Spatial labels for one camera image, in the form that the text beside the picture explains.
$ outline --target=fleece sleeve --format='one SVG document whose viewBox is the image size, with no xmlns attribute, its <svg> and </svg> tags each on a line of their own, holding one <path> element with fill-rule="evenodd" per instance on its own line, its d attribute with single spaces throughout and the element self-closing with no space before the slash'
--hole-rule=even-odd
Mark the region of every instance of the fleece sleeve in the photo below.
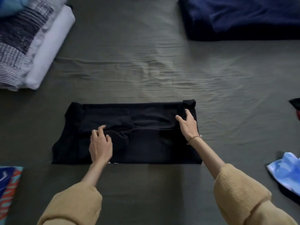
<svg viewBox="0 0 300 225">
<path fill-rule="evenodd" d="M 271 193 L 262 184 L 230 164 L 215 181 L 214 194 L 229 225 L 296 225 L 287 213 L 271 203 Z"/>
<path fill-rule="evenodd" d="M 38 225 L 93 225 L 101 210 L 102 196 L 93 186 L 84 182 L 56 194 Z"/>
</svg>

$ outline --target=gold bracelet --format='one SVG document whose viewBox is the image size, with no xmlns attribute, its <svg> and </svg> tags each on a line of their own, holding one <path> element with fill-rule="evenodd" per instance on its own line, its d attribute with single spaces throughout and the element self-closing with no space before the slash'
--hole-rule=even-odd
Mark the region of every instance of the gold bracelet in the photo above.
<svg viewBox="0 0 300 225">
<path fill-rule="evenodd" d="M 199 136 L 192 136 L 190 139 L 187 140 L 187 145 L 189 145 L 188 142 L 189 142 L 190 140 L 192 140 L 193 138 L 195 138 L 195 137 L 200 137 L 200 138 L 202 138 L 202 135 L 199 135 Z"/>
</svg>

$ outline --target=hand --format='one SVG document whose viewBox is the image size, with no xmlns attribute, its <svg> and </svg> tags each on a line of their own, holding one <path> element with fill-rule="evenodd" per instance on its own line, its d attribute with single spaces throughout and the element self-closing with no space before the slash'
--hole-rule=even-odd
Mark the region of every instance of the hand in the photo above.
<svg viewBox="0 0 300 225">
<path fill-rule="evenodd" d="M 112 139 L 109 135 L 104 136 L 104 128 L 105 125 L 101 125 L 92 131 L 89 151 L 93 163 L 101 161 L 107 164 L 113 155 Z"/>
<path fill-rule="evenodd" d="M 194 120 L 194 117 L 188 109 L 185 110 L 187 115 L 186 121 L 182 119 L 179 115 L 176 115 L 176 120 L 180 124 L 180 130 L 186 140 L 189 140 L 193 136 L 199 136 L 197 130 L 197 121 Z"/>
</svg>

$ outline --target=white fabric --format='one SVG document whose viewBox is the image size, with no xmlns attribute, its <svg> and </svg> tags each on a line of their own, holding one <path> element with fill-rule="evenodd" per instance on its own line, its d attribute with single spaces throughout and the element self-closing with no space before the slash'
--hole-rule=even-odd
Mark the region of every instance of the white fabric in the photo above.
<svg viewBox="0 0 300 225">
<path fill-rule="evenodd" d="M 34 57 L 33 68 L 25 79 L 26 88 L 34 90 L 39 88 L 74 22 L 75 17 L 71 8 L 64 6 L 45 34 L 45 39 Z"/>
</svg>

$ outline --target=tan sleeve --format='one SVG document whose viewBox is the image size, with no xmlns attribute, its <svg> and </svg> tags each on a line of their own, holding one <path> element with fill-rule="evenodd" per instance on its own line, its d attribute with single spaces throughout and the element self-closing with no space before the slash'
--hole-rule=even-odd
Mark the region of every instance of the tan sleeve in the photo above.
<svg viewBox="0 0 300 225">
<path fill-rule="evenodd" d="M 93 186 L 84 182 L 56 194 L 38 225 L 93 225 L 101 210 L 102 196 Z"/>
<path fill-rule="evenodd" d="M 214 194 L 229 225 L 297 224 L 271 203 L 272 195 L 266 187 L 231 164 L 226 164 L 216 178 Z"/>
</svg>

